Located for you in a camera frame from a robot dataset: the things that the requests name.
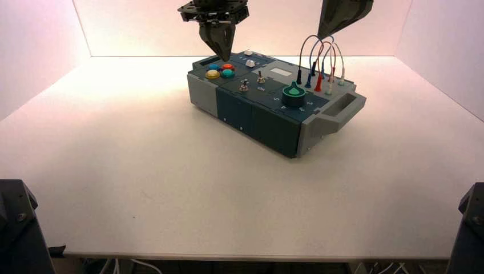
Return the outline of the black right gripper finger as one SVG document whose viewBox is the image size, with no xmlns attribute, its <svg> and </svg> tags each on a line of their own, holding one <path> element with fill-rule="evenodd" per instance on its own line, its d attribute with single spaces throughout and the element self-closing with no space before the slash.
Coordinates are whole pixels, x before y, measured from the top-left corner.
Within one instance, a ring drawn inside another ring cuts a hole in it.
<svg viewBox="0 0 484 274">
<path fill-rule="evenodd" d="M 345 26 L 344 1 L 324 0 L 321 7 L 321 15 L 317 37 L 326 38 L 342 30 Z"/>
<path fill-rule="evenodd" d="M 363 19 L 372 9 L 372 0 L 338 0 L 344 1 L 345 23 L 344 28 Z"/>
</svg>

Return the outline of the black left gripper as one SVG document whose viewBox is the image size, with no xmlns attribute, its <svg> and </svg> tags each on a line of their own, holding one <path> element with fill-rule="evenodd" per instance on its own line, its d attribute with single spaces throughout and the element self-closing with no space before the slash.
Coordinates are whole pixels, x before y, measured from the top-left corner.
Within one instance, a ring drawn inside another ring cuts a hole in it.
<svg viewBox="0 0 484 274">
<path fill-rule="evenodd" d="M 236 24 L 249 17 L 248 1 L 189 1 L 179 7 L 182 20 L 198 22 L 202 41 L 223 61 L 231 56 Z M 220 24 L 213 26 L 206 23 Z"/>
</svg>

